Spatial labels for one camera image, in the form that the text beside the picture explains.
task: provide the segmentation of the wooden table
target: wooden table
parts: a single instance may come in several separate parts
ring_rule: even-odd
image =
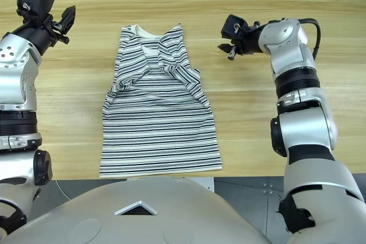
[[[0,0],[0,33],[21,19],[16,0]],[[55,179],[98,178],[101,106],[113,78],[120,28],[139,24],[162,34],[182,23],[192,66],[214,111],[221,171],[192,176],[283,175],[285,159],[272,151],[269,121],[276,114],[269,56],[229,61],[216,45],[230,14],[248,23],[282,17],[316,18],[322,28],[318,75],[339,126],[335,150],[354,173],[366,172],[366,0],[56,0],[59,20],[76,5],[70,43],[44,55],[36,81],[42,149],[53,159]],[[309,44],[315,30],[306,26]]]

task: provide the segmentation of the screw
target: screw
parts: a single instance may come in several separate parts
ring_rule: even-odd
[[[28,4],[28,3],[26,3],[26,2],[24,2],[24,3],[23,3],[23,8],[24,8],[24,9],[26,9],[27,11],[29,11],[29,10],[30,10],[30,6],[29,6],[29,4]]]

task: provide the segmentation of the striped tank top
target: striped tank top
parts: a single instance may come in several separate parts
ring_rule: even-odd
[[[102,119],[101,178],[222,168],[211,106],[180,25],[159,36],[122,28]]]

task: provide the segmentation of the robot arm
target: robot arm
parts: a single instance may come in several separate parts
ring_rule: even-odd
[[[313,53],[301,27],[309,22],[318,31]],[[364,243],[364,198],[351,172],[332,153],[338,134],[316,75],[317,22],[283,19],[250,27],[230,15],[221,34],[234,44],[219,45],[231,60],[235,54],[270,55],[278,97],[278,116],[270,122],[272,146],[287,157],[279,212],[293,233],[288,243]]]
[[[74,23],[75,6],[53,21],[54,0],[18,0],[23,25],[0,41],[0,229],[10,234],[27,222],[40,186],[52,178],[51,158],[39,150],[34,81],[41,55]]]

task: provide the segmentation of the gray floor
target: gray floor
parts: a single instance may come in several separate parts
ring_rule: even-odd
[[[363,196],[366,197],[366,174],[354,175]],[[88,190],[119,180],[59,181],[64,192],[74,198]],[[265,234],[273,244],[286,243],[290,234],[282,216],[276,213],[283,197],[283,177],[215,178],[215,193],[225,198],[249,223]],[[65,203],[68,199],[54,181],[42,187],[35,200],[29,220]]]

